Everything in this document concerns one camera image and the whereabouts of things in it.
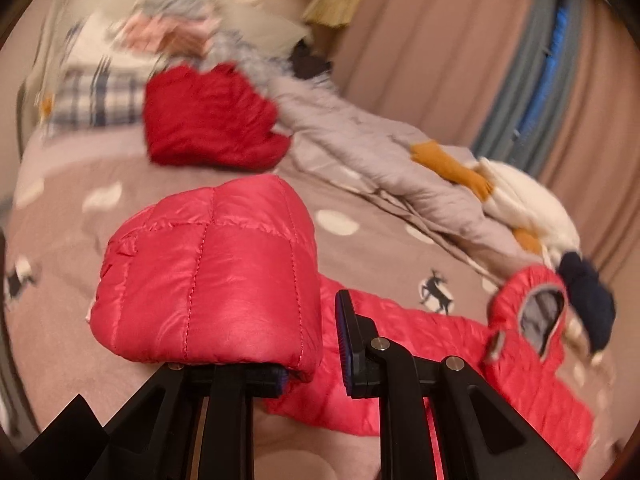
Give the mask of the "grey crumpled duvet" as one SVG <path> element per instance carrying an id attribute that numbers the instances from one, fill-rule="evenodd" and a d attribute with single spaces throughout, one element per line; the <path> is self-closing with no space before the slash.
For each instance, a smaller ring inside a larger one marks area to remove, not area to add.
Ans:
<path id="1" fill-rule="evenodd" d="M 409 145 L 422 132 L 360 110 L 326 84 L 293 76 L 288 62 L 261 54 L 238 32 L 217 32 L 204 67 L 235 62 L 276 104 L 277 129 L 292 134 L 296 168 L 407 221 L 478 272 L 503 281 L 541 257 L 484 214 L 480 201 L 416 162 Z"/>

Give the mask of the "plaid pillow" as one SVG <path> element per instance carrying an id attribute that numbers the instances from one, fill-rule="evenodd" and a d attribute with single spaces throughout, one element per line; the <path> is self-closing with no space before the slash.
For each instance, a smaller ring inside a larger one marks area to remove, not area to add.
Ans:
<path id="1" fill-rule="evenodd" d="M 61 130 L 128 126 L 142 121 L 148 81 L 116 70 L 74 70 L 55 88 L 47 122 Z"/>

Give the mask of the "polka dot bed cover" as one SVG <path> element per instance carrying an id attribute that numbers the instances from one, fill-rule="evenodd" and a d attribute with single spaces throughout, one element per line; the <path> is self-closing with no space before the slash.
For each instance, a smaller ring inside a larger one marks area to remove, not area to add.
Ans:
<path id="1" fill-rule="evenodd" d="M 266 174 L 337 188 L 299 171 L 291 152 Z M 98 419 L 109 419 L 160 364 L 118 356 L 91 331 L 105 248 L 117 229 L 167 196 L 242 177 L 254 176 L 154 165 L 138 128 L 30 140 L 9 226 L 8 265 L 32 274 L 32 281 L 10 300 L 8 323 L 15 363 L 40 425 L 73 396 L 83 396 Z M 346 444 L 265 407 L 256 415 L 256 439 L 261 479 L 370 479 L 380 466 L 375 438 Z"/>

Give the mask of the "white goose plush toy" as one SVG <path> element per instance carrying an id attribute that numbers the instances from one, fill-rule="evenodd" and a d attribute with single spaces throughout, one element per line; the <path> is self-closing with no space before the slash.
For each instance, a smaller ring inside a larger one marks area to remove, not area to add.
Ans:
<path id="1" fill-rule="evenodd" d="M 580 254 L 580 236 L 559 199 L 537 180 L 505 162 L 486 157 L 459 162 L 437 142 L 413 144 L 414 162 L 468 188 L 484 214 L 509 228 L 524 252 L 555 268 L 564 254 Z"/>

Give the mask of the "navy blue folded garment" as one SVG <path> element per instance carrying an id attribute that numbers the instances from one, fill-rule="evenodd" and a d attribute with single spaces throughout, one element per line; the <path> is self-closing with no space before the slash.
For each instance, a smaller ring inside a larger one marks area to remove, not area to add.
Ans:
<path id="1" fill-rule="evenodd" d="M 612 292 L 600 280 L 592 263 L 578 252 L 566 252 L 556 268 L 565 285 L 568 300 L 582 322 L 591 354 L 601 352 L 611 340 L 616 319 Z"/>

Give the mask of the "pink curtain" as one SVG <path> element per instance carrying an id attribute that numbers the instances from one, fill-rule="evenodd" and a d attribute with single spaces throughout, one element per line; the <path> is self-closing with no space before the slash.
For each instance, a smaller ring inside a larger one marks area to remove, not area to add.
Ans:
<path id="1" fill-rule="evenodd" d="M 364 110 L 472 151 L 533 2 L 362 0 L 335 82 Z M 564 206 L 600 273 L 620 270 L 639 245 L 639 50 L 604 0 L 585 2 L 568 107 L 534 179 Z"/>

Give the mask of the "dark red folded down jacket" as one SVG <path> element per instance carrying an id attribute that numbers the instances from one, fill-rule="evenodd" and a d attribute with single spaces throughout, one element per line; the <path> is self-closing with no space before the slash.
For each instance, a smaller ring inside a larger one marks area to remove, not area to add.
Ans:
<path id="1" fill-rule="evenodd" d="M 149 159 L 162 166 L 261 172 L 277 166 L 291 146 L 274 131 L 276 104 L 233 63 L 208 72 L 180 65 L 153 76 L 142 118 Z"/>

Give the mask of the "beige pillow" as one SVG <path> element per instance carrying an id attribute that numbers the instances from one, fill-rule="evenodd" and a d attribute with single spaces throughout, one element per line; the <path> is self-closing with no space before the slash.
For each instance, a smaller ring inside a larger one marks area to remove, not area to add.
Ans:
<path id="1" fill-rule="evenodd" d="M 270 58 L 288 58 L 296 44 L 312 44 L 310 29 L 248 4 L 229 1 L 220 6 L 221 28 L 236 30 L 242 39 Z"/>

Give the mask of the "blue-grey inner curtain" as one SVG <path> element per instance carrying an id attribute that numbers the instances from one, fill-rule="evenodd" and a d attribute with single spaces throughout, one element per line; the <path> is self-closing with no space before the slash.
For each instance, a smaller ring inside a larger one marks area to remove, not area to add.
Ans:
<path id="1" fill-rule="evenodd" d="M 472 144 L 476 157 L 540 175 L 573 89 L 585 2 L 534 0 L 506 79 Z"/>

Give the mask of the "black small garment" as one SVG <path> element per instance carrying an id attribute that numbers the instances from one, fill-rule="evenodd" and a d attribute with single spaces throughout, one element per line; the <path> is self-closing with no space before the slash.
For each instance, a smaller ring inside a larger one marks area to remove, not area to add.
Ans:
<path id="1" fill-rule="evenodd" d="M 314 54 L 303 39 L 294 46 L 288 60 L 294 76 L 303 80 L 312 79 L 332 70 L 332 62 L 323 55 Z"/>

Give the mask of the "pile of pastel clothes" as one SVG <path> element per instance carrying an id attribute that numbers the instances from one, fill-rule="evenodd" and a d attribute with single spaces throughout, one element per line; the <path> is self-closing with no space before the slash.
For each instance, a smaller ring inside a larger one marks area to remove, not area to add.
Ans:
<path id="1" fill-rule="evenodd" d="M 141 0 L 106 36 L 122 50 L 206 58 L 228 3 L 261 6 L 262 0 Z"/>

